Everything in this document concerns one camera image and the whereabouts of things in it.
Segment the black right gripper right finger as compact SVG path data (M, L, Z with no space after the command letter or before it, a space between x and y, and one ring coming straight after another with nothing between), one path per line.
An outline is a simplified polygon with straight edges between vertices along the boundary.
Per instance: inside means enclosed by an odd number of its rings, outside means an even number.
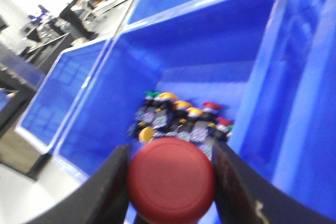
M215 204L222 223L334 223L260 176L226 143L213 145Z

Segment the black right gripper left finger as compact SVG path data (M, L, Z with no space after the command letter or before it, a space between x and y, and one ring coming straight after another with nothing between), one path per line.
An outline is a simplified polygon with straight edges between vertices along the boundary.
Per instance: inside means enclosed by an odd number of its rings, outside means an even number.
M129 145L119 145L79 188L28 223L124 223Z

